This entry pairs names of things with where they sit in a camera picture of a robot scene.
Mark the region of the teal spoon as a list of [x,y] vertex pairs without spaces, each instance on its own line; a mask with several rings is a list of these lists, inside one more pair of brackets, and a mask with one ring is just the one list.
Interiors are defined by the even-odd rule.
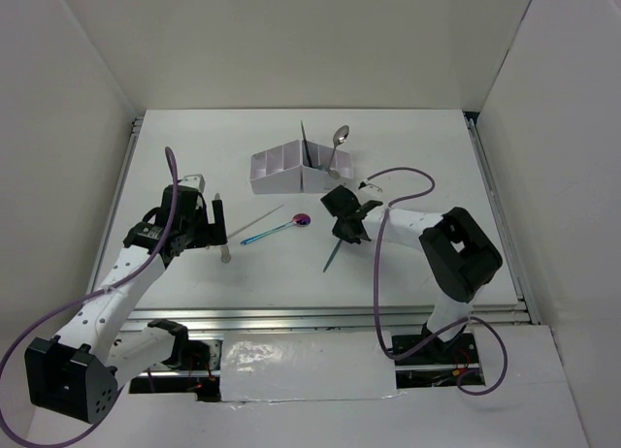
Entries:
[[328,269],[330,268],[330,266],[333,264],[334,259],[336,258],[337,254],[339,253],[341,246],[343,244],[343,240],[338,240],[336,245],[334,246],[333,250],[331,251],[331,253],[329,254],[329,257],[322,269],[323,273],[326,273],[328,271]]

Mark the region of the iridescent rainbow spoon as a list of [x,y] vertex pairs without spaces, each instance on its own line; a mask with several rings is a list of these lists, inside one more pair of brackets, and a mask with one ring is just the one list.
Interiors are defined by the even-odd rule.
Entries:
[[280,232],[282,230],[291,228],[291,227],[307,227],[311,224],[311,217],[306,214],[306,213],[297,213],[295,214],[292,219],[284,224],[281,224],[271,230],[265,231],[261,234],[255,235],[253,237],[250,237],[248,239],[242,240],[241,241],[241,246],[246,246],[248,244],[254,243],[258,240],[264,239],[267,236],[270,236],[272,234],[275,234],[277,232]]

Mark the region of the silver ornate spoon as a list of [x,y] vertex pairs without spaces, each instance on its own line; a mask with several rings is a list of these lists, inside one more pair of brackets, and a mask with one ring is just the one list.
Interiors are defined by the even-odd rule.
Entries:
[[346,139],[348,138],[349,132],[350,132],[349,126],[348,125],[343,125],[340,128],[338,128],[336,130],[336,132],[334,133],[333,139],[332,139],[333,148],[332,148],[332,152],[331,152],[331,155],[330,155],[330,159],[329,159],[328,163],[324,166],[324,170],[326,172],[330,172],[331,171],[331,167],[332,167],[334,158],[336,156],[337,148],[340,145],[345,143]]

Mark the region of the black knife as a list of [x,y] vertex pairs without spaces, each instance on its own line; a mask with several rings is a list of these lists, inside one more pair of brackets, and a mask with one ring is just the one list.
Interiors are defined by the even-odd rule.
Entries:
[[304,152],[307,158],[307,164],[309,168],[313,169],[314,165],[313,165],[312,158],[311,158],[311,150],[309,147],[309,141],[307,140],[307,134],[306,134],[306,129],[305,129],[303,120],[300,120],[300,126],[301,126],[301,132],[302,132],[302,144],[303,144],[303,149],[304,149]]

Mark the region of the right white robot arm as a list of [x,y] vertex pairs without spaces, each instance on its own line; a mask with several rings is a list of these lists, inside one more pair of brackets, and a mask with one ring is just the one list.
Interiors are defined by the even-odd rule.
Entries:
[[[332,234],[340,241],[376,243],[373,267],[373,309],[376,335],[384,354],[404,360],[420,350],[435,363],[446,362],[457,350],[477,293],[496,275],[503,258],[470,213],[455,207],[446,213],[394,208],[378,200],[361,203],[340,185],[321,198],[336,219]],[[383,341],[379,310],[381,248],[392,242],[421,252],[440,287],[434,309],[423,325],[423,340],[410,351],[392,352]]]

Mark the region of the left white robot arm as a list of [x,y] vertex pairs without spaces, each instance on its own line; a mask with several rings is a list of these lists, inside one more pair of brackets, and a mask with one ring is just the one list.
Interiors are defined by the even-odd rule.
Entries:
[[180,323],[155,319],[135,336],[118,335],[143,294],[184,250],[227,241],[222,203],[212,201],[208,214],[204,187],[200,175],[166,187],[160,206],[128,232],[103,295],[84,302],[54,337],[29,344],[25,367],[34,405],[96,424],[118,391],[147,368],[215,368],[209,345],[190,339]]

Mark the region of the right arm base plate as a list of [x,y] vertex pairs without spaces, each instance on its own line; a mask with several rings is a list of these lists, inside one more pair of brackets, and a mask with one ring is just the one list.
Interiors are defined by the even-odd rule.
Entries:
[[[421,334],[392,336],[389,350],[394,354],[403,354],[422,340]],[[396,362],[397,367],[470,367],[478,364],[474,335],[470,333],[461,334],[449,344],[441,344],[437,338],[412,356]]]

